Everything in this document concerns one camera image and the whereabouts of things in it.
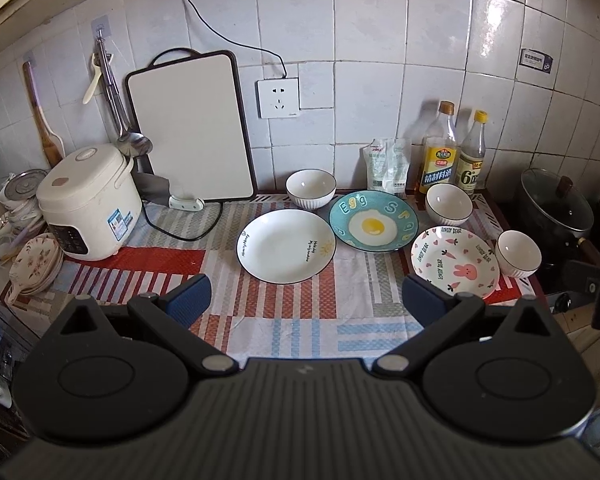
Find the teal plate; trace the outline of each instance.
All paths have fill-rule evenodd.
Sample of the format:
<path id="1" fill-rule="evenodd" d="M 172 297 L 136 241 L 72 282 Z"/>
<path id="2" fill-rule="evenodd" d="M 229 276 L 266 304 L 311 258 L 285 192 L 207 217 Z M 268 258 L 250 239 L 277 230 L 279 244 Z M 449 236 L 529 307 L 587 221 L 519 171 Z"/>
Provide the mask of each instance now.
<path id="1" fill-rule="evenodd" d="M 398 250 L 418 233 L 418 217 L 411 206 L 384 191 L 343 196 L 331 207 L 329 224 L 344 243 L 370 253 Z"/>

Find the bottle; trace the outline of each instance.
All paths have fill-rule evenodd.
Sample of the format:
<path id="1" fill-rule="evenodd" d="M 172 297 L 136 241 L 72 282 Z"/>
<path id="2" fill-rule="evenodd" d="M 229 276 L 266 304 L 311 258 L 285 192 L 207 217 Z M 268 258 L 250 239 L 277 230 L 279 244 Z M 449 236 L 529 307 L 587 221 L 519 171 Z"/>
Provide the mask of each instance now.
<path id="1" fill-rule="evenodd" d="M 462 141 L 456 163 L 456 175 L 454 184 L 462 189 L 467 195 L 473 196 L 478 175 L 482 169 L 484 153 L 484 124 L 489 119 L 487 112 L 476 110 L 474 114 L 474 125 L 471 131 Z"/>
<path id="2" fill-rule="evenodd" d="M 426 194 L 433 184 L 448 182 L 456 158 L 454 104 L 440 101 L 439 114 L 424 134 L 424 163 L 418 191 Z"/>

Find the blue stripe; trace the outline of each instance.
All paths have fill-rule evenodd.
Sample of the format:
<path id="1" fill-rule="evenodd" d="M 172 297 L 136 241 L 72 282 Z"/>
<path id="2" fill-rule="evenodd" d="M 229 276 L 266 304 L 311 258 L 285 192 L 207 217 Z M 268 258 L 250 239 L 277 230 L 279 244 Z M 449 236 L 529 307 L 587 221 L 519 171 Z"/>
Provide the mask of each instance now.
<path id="1" fill-rule="evenodd" d="M 361 350 L 391 350 L 404 339 L 367 339 L 359 341 L 338 341 L 338 352 L 355 352 Z"/>
<path id="2" fill-rule="evenodd" d="M 282 331 L 282 320 L 273 320 L 273 334 L 271 337 L 271 357 L 280 357 L 280 332 Z"/>
<path id="3" fill-rule="evenodd" d="M 320 357 L 320 320 L 311 320 L 311 357 Z"/>
<path id="4" fill-rule="evenodd" d="M 291 358 L 298 359 L 300 357 L 300 320 L 293 319 L 291 321 Z"/>
<path id="5" fill-rule="evenodd" d="M 416 332 L 421 330 L 422 327 L 418 323 L 407 322 L 407 323 L 368 323 L 368 324 L 346 324 L 338 327 L 339 335 L 351 335 L 351 334 L 379 334 L 385 332 Z"/>

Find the white rice cooker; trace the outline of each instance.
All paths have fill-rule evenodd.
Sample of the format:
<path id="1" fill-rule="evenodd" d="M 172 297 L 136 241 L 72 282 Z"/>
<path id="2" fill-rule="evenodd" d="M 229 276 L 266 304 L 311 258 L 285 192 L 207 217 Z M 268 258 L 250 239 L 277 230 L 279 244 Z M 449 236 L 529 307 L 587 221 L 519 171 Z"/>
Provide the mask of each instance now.
<path id="1" fill-rule="evenodd" d="M 102 260 L 125 243 L 142 206 L 133 163 L 113 144 L 90 146 L 64 158 L 40 183 L 40 210 L 66 254 Z"/>

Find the metal ladle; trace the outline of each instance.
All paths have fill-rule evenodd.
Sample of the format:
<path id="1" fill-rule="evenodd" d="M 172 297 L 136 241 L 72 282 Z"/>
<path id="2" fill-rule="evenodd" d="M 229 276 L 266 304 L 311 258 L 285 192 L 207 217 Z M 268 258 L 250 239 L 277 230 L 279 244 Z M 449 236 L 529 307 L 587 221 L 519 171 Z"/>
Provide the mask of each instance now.
<path id="1" fill-rule="evenodd" d="M 109 66 L 107 58 L 107 50 L 104 46 L 104 38 L 102 31 L 98 30 L 96 38 L 96 54 L 100 58 L 100 69 L 102 70 L 102 85 L 104 86 L 105 95 L 109 108 L 113 115 L 113 120 L 118 129 L 118 138 L 116 139 L 116 147 L 123 155 L 136 157 L 146 155 L 154 148 L 153 143 L 141 134 L 137 128 L 130 124 L 129 118 L 126 115 L 125 107 L 120 99 L 120 91 L 113 77 L 113 71 Z"/>

